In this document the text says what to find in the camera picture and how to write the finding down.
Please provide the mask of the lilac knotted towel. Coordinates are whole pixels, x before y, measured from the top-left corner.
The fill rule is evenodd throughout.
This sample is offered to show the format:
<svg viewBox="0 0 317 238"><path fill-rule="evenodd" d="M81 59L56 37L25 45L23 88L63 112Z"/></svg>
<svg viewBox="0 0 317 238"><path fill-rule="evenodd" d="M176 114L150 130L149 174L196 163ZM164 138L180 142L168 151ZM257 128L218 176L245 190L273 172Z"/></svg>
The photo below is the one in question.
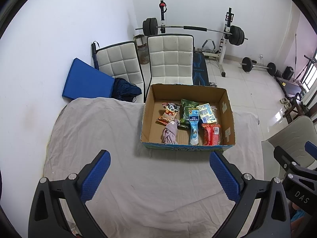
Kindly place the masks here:
<svg viewBox="0 0 317 238"><path fill-rule="evenodd" d="M169 122L163 131L162 134L162 141L164 144L167 145L177 145L176 137L178 132L178 127L180 125L180 121L175 119Z"/></svg>

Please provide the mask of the dark blue cloth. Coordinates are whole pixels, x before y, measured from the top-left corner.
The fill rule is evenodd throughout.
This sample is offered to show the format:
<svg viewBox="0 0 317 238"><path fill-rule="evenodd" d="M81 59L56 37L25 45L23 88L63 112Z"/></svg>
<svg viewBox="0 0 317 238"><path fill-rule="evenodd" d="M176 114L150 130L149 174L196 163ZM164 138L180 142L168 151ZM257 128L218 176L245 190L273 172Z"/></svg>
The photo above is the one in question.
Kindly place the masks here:
<svg viewBox="0 0 317 238"><path fill-rule="evenodd" d="M111 97L119 101L134 102L142 94L141 89L123 78L115 78Z"/></svg>

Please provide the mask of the blue foam mat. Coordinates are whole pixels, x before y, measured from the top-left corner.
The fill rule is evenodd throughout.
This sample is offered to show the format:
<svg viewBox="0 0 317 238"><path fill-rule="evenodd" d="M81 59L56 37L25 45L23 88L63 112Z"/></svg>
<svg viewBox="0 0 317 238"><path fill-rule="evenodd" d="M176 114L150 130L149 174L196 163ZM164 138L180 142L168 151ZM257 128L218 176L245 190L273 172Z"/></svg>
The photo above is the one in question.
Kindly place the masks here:
<svg viewBox="0 0 317 238"><path fill-rule="evenodd" d="M77 98L110 98L114 81L113 77L75 58L68 72L62 97L70 100Z"/></svg>

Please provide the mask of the wooden side table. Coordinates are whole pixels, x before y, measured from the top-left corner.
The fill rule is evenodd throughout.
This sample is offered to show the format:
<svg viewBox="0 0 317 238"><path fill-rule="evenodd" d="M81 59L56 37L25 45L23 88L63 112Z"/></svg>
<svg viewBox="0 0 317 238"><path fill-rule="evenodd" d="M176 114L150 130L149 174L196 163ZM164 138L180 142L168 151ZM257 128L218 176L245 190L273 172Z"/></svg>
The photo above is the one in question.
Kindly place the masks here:
<svg viewBox="0 0 317 238"><path fill-rule="evenodd" d="M297 93L295 96L288 99L284 104L284 107L285 112L283 114L283 118L286 119L288 124L292 123L292 121L298 117L307 114L307 108L302 101L300 93Z"/></svg>

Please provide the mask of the white barbell rack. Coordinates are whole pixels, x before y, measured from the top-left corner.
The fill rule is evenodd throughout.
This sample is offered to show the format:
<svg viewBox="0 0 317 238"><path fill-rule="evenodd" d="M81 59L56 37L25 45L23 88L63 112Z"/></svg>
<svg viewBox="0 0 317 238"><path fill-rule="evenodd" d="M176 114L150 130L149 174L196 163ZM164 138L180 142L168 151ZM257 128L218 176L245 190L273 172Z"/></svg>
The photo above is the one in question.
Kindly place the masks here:
<svg viewBox="0 0 317 238"><path fill-rule="evenodd" d="M160 0L159 3L159 9L160 9L160 15L161 15L161 21L160 21L160 26L161 25L165 25L165 13L167 12L167 5L165 3L165 1ZM226 13L225 16L225 25L223 28L223 31L228 31L229 27L231 26L232 20L234 18L234 14L232 13L232 8L229 7L228 11ZM220 43L219 43L219 48L217 49L218 52L214 52L214 53L205 53L207 57L209 58L213 58L216 60L216 63L218 64L219 67L219 71L221 73L222 77L226 76L226 72L222 66L223 60L224 60L224 56L225 56L225 51L226 51L226 47L227 47L227 43L228 40L224 38L224 35L222 34L222 37L220 39Z"/></svg>

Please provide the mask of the cardboard box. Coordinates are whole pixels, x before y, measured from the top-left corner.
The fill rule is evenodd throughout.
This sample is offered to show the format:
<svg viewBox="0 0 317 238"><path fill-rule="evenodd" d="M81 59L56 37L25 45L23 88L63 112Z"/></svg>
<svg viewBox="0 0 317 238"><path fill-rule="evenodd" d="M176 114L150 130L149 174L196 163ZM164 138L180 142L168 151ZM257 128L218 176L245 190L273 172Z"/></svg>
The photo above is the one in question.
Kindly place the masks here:
<svg viewBox="0 0 317 238"><path fill-rule="evenodd" d="M225 151L233 147L234 117L226 89L151 85L140 140L147 148L178 151Z"/></svg>

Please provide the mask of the large barbell on rack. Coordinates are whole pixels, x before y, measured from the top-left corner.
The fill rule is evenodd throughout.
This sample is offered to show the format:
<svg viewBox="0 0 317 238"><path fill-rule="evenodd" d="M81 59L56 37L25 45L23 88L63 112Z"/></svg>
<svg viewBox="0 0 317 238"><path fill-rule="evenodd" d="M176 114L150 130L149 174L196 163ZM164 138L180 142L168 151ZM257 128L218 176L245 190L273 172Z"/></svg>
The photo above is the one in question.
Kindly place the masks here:
<svg viewBox="0 0 317 238"><path fill-rule="evenodd" d="M158 21L156 18L147 18L143 21L142 27L136 28L136 30L142 30L145 36L153 36L157 35L159 30L162 29L184 29L191 31L201 31L201 32L215 32L221 33L224 35L224 38L229 41L231 45L240 46L244 43L248 38L245 37L244 31L241 27L231 25L228 31L217 31L213 29L208 29L206 27L198 27L198 26L188 26L188 25L158 25Z"/></svg>

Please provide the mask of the black speaker box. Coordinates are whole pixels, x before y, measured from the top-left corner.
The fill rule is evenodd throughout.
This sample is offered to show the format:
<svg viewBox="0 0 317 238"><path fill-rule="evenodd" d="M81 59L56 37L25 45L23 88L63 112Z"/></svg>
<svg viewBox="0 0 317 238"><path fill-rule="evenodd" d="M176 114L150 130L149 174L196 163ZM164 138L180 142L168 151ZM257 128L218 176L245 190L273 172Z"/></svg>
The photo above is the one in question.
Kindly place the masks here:
<svg viewBox="0 0 317 238"><path fill-rule="evenodd" d="M290 80L294 74L294 69L291 66L287 66L282 74L282 78L285 80Z"/></svg>

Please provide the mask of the left white quilted chair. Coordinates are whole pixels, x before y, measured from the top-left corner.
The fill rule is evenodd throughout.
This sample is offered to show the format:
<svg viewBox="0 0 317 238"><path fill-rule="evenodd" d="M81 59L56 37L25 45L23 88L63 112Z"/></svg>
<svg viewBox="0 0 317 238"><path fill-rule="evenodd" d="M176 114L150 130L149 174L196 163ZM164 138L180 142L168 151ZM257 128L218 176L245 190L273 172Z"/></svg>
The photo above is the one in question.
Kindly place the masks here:
<svg viewBox="0 0 317 238"><path fill-rule="evenodd" d="M137 54L137 46L134 41L120 42L103 48L97 48L98 42L91 44L94 68L113 77L122 78L141 89L134 101L145 101L145 79Z"/></svg>

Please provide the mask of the brown wooden stool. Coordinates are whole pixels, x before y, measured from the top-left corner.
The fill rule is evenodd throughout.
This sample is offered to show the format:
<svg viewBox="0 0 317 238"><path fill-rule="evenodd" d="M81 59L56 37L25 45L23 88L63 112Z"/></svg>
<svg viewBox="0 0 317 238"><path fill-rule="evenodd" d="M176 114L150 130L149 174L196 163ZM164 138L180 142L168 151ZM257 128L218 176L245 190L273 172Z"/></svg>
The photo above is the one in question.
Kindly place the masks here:
<svg viewBox="0 0 317 238"><path fill-rule="evenodd" d="M133 38L137 46L137 54L139 56L140 64L149 63L149 52L147 46L147 40L145 35L136 35Z"/></svg>

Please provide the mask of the light blue snack pouch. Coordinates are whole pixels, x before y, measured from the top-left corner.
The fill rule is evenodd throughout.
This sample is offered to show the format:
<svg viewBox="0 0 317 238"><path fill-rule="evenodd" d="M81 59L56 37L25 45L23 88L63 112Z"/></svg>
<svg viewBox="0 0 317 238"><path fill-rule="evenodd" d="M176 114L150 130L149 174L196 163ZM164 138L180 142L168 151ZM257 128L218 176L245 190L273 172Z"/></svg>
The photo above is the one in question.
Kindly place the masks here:
<svg viewBox="0 0 317 238"><path fill-rule="evenodd" d="M197 108L189 108L189 123L191 128L190 145L196 146L199 144L199 139L198 139L199 110Z"/></svg>

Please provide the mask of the right white quilted chair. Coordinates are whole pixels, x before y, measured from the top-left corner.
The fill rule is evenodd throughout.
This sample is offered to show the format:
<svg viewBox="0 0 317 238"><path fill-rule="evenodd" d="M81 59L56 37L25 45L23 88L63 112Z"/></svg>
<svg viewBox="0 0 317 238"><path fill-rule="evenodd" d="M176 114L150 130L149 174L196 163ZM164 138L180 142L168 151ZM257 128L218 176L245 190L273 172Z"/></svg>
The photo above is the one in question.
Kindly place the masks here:
<svg viewBox="0 0 317 238"><path fill-rule="evenodd" d="M150 85L193 84L192 35L163 34L147 38Z"/></svg>

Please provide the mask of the white plastic chair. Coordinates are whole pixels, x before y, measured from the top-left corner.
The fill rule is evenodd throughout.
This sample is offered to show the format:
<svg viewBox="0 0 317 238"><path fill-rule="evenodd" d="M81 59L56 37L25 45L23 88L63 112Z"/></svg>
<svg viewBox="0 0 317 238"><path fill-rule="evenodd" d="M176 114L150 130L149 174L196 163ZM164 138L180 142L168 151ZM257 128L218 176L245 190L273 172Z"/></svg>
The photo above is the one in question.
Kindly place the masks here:
<svg viewBox="0 0 317 238"><path fill-rule="evenodd" d="M316 145L316 129L307 116L300 116L271 138L262 141L264 179L282 179L285 175L285 170L273 157L274 148L277 146L282 147L302 167L314 170L316 160L305 151L307 141Z"/></svg>

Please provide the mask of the green snack bag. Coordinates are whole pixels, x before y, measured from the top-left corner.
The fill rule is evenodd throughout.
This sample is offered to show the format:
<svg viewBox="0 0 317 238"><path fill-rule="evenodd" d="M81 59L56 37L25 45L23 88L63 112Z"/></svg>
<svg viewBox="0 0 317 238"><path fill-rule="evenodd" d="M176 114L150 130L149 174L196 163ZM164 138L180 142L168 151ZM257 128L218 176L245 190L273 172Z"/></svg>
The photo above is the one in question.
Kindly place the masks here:
<svg viewBox="0 0 317 238"><path fill-rule="evenodd" d="M190 101L187 99L181 99L181 106L182 106L182 117L180 118L180 127L182 128L189 128L189 110L191 108L196 108L199 105L198 102Z"/></svg>

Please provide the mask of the beige bed sheet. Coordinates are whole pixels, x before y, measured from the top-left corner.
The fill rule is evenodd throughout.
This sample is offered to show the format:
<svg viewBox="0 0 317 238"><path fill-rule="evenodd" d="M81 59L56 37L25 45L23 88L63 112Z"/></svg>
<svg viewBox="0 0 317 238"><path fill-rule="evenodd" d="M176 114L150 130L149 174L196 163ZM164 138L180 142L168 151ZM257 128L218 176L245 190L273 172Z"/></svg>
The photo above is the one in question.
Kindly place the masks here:
<svg viewBox="0 0 317 238"><path fill-rule="evenodd" d="M234 206L209 152L146 148L143 104L77 99L60 113L44 175L62 180L105 149L111 165L87 207L108 237L212 237Z"/></svg>

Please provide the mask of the yellow blue tissue pack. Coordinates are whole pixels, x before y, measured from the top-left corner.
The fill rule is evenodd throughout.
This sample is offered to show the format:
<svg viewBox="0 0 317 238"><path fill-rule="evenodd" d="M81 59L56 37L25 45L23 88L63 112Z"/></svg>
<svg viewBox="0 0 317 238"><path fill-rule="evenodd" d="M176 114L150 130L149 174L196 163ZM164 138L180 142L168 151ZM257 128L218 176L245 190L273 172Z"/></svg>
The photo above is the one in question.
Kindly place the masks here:
<svg viewBox="0 0 317 238"><path fill-rule="evenodd" d="M197 109L203 124L214 124L217 122L215 114L213 113L212 107L209 103L198 105Z"/></svg>

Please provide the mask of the red snack bag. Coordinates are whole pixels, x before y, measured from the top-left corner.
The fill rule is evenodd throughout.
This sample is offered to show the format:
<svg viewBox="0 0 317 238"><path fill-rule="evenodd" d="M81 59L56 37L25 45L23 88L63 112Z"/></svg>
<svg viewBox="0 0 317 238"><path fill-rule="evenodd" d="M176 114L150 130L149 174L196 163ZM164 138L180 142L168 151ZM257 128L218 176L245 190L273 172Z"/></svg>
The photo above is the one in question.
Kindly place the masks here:
<svg viewBox="0 0 317 238"><path fill-rule="evenodd" d="M204 130L204 146L216 146L220 144L220 125L219 124L209 124L202 123L202 128Z"/></svg>

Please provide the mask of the small barbell on floor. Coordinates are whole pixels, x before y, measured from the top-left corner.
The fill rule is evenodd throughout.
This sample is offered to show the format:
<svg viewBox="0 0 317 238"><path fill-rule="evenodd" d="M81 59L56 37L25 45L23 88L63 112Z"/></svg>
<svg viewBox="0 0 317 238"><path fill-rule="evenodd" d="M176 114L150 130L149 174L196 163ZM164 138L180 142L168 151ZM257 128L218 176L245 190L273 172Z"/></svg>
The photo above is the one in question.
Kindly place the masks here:
<svg viewBox="0 0 317 238"><path fill-rule="evenodd" d="M277 67L273 62L269 62L267 65L258 65L255 62L249 57L244 57L240 65L245 73L251 72L254 68L261 68L265 69L270 76L275 76Z"/></svg>

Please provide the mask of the orange panda snack bag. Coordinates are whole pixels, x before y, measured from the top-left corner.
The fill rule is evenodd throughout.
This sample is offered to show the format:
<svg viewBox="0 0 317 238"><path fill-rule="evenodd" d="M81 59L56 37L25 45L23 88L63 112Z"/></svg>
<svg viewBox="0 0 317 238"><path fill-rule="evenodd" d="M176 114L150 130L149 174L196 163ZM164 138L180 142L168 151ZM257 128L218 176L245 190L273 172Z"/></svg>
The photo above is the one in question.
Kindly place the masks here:
<svg viewBox="0 0 317 238"><path fill-rule="evenodd" d="M163 125L167 125L176 119L178 112L180 111L180 104L163 102L162 107L164 108L164 112L156 119L156 121Z"/></svg>

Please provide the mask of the white quilted chair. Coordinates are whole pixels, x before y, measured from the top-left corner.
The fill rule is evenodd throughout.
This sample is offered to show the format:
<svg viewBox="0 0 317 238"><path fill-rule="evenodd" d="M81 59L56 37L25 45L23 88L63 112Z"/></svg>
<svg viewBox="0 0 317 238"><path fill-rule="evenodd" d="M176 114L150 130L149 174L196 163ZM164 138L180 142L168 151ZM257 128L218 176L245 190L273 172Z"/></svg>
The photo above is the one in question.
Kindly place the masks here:
<svg viewBox="0 0 317 238"><path fill-rule="evenodd" d="M145 79L137 54L137 46L134 41L120 42L103 48L97 48L98 42L91 44L94 68L113 77L122 78L141 89L134 101L145 101Z"/></svg>
<svg viewBox="0 0 317 238"><path fill-rule="evenodd" d="M147 38L150 85L193 84L192 35L163 34Z"/></svg>

